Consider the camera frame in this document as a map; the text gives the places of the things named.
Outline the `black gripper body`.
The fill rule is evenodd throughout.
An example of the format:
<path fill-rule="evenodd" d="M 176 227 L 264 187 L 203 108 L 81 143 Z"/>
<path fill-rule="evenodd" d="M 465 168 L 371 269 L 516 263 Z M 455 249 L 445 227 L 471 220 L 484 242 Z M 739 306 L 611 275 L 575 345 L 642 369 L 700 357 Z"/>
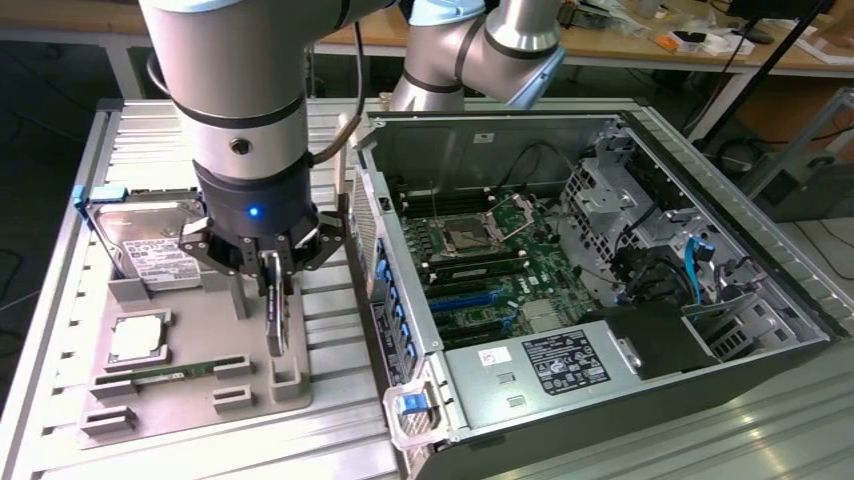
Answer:
<path fill-rule="evenodd" d="M 200 163 L 193 169 L 216 237 L 213 259 L 245 275 L 257 274 L 257 256 L 245 253 L 275 250 L 281 237 L 295 246 L 319 226 L 309 162 L 299 160 L 253 180 L 217 176 Z"/>

